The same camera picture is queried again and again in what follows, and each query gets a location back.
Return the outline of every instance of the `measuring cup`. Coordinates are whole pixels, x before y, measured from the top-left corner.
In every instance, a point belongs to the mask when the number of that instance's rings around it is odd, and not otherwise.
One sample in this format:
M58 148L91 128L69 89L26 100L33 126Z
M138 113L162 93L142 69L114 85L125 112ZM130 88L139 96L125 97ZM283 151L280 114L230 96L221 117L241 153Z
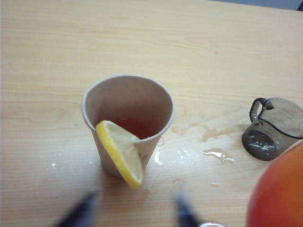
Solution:
M303 139L303 109L287 99L257 98L250 109L250 120L242 143L258 159L273 160Z

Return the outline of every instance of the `wooden table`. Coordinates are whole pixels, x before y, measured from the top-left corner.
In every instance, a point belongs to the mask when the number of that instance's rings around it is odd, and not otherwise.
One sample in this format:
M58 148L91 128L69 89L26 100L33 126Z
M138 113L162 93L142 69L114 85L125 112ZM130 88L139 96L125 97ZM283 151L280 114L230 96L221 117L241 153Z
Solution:
M257 97L303 106L302 12L206 0L3 0L1 10L2 226L51 226L98 190L96 226L170 227L180 184L201 217L245 225L269 162L241 134ZM177 111L134 191L103 171L80 111L92 83L123 73L163 84Z

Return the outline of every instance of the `red tea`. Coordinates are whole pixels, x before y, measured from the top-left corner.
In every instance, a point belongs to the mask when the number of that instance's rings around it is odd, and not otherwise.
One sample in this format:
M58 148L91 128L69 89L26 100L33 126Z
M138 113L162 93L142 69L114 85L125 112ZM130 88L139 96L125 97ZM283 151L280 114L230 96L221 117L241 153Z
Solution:
M153 135L152 130L145 123L135 119L123 118L119 120L113 120L112 122L134 134L140 139L145 139Z

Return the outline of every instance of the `paper cup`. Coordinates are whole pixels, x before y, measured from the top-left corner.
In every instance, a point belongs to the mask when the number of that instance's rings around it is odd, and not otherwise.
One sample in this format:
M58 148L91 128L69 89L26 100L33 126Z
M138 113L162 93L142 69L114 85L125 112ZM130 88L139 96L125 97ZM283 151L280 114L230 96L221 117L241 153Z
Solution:
M174 107L169 92L154 80L120 75L105 78L84 93L82 114L92 131L103 168L121 177L97 136L96 125L102 120L125 118L147 125L153 135L135 142L144 170L161 135L173 121Z

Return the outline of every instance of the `cup handle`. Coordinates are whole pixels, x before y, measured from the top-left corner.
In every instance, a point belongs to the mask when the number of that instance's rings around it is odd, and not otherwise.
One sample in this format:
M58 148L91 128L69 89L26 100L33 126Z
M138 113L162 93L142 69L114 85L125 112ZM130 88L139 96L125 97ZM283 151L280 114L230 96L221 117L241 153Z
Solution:
M254 120L256 120L258 118L258 108L259 108L260 104L262 104L262 110L260 112L260 114L262 114L266 101L267 101L267 99L265 99L265 98L257 98L252 103L251 108L250 108L250 121L251 122L253 122Z

